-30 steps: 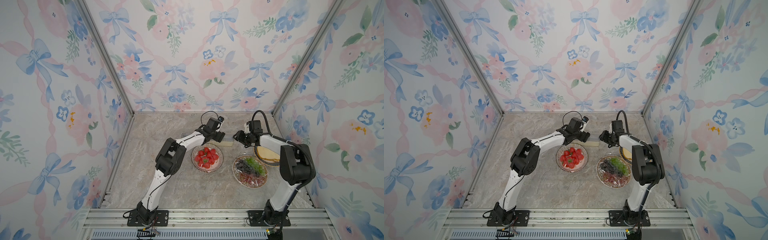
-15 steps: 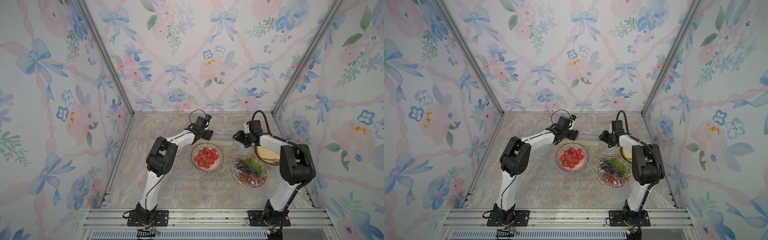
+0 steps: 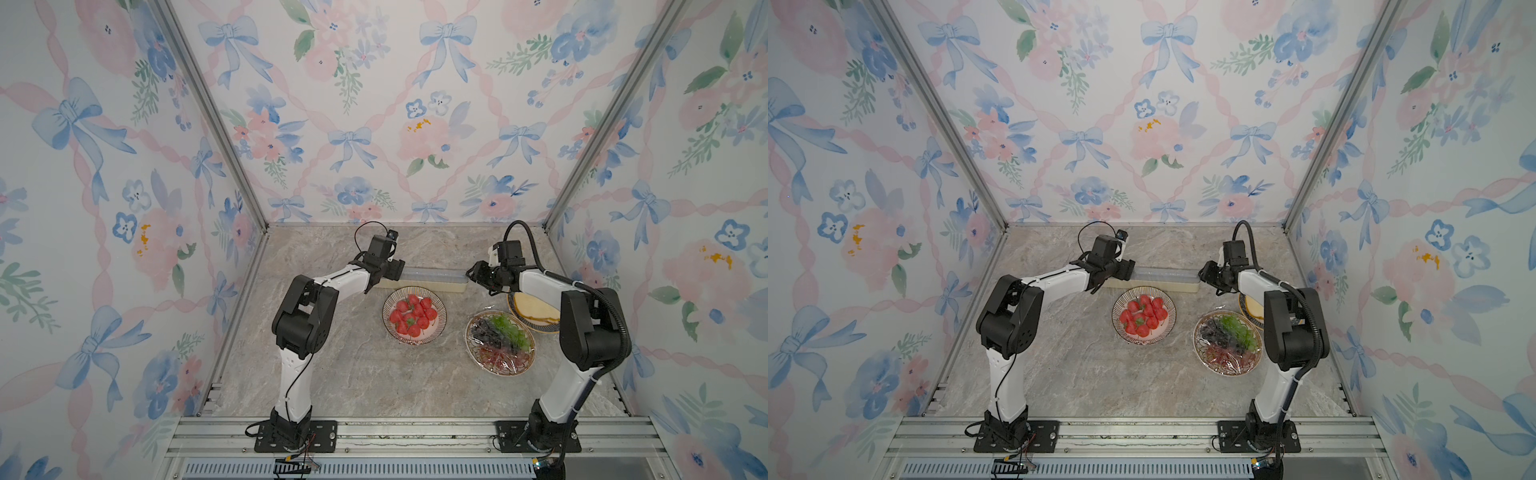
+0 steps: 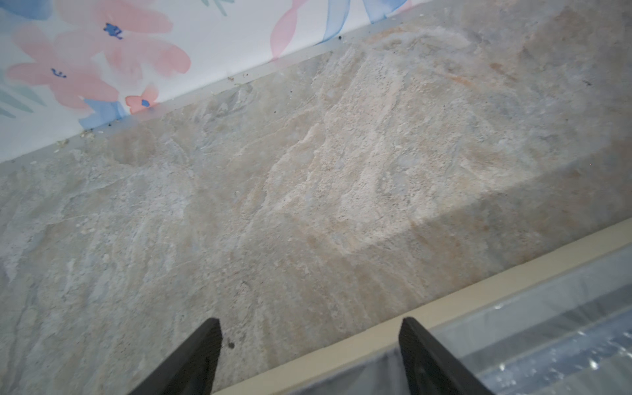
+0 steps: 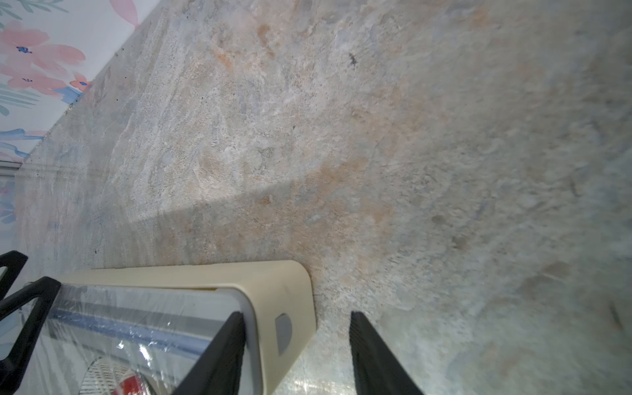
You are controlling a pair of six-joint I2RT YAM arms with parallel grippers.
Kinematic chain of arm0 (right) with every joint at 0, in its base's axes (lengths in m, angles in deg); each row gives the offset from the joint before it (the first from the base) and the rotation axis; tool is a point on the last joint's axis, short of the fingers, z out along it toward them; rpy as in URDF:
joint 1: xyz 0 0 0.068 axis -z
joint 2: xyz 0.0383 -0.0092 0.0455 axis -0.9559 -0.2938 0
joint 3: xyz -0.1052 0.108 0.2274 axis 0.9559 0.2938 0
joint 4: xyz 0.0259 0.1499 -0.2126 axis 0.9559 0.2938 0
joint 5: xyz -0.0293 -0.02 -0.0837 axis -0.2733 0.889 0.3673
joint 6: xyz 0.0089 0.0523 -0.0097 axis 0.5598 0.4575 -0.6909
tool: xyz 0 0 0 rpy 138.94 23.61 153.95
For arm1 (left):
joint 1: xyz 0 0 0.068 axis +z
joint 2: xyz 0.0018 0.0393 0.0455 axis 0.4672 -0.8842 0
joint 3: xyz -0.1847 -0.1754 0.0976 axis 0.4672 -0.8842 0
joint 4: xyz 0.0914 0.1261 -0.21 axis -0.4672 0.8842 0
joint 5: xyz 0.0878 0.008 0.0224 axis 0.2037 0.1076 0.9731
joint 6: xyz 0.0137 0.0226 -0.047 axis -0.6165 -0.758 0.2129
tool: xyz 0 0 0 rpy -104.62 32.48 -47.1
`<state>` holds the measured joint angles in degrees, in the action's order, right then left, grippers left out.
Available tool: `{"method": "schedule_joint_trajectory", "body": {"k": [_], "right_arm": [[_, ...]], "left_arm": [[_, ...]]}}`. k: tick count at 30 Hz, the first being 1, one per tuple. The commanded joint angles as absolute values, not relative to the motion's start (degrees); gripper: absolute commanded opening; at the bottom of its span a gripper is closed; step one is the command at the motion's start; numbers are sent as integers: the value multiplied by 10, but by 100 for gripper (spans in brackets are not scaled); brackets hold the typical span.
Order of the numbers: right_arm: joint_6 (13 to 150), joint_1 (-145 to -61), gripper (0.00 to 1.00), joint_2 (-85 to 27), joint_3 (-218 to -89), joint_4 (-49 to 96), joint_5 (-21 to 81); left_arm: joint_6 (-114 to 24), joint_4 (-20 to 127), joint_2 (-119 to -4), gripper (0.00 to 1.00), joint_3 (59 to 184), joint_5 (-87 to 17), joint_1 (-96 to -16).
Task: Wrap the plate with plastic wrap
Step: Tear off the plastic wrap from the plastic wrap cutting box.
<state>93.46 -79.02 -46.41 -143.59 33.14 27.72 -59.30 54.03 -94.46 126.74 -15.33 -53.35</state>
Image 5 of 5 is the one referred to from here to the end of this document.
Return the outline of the glass plate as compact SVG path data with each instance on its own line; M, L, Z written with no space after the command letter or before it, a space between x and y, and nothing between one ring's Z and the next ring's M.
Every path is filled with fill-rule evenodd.
M92 362L88 368L80 385L78 394L112 395L111 393L117 383L133 375L143 377L144 380L148 382L144 375L136 372L127 365L107 358L99 358Z

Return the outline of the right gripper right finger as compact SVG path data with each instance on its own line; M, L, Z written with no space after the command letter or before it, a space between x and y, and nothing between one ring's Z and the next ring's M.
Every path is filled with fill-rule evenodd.
M423 395L360 311L351 313L349 340L357 394Z

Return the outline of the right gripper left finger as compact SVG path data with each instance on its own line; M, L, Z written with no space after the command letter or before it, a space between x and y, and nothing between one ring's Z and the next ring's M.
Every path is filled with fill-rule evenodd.
M238 394L245 345L244 316L233 312L172 394Z

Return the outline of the plastic wrap dispenser box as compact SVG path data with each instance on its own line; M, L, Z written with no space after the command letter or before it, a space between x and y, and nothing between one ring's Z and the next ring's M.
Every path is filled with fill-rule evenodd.
M61 277L22 394L170 394L229 317L245 321L239 391L270 394L317 329L295 261L97 269Z

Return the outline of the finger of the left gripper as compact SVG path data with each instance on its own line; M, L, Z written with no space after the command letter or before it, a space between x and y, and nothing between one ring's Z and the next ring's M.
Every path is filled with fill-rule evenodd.
M4 299L11 290L17 277L23 270L28 257L16 250L3 253L0 256L1 281L0 298Z
M59 281L43 276L1 302L3 320L22 306L36 301L13 348L1 360L1 394L12 395L20 388L40 332L61 286Z

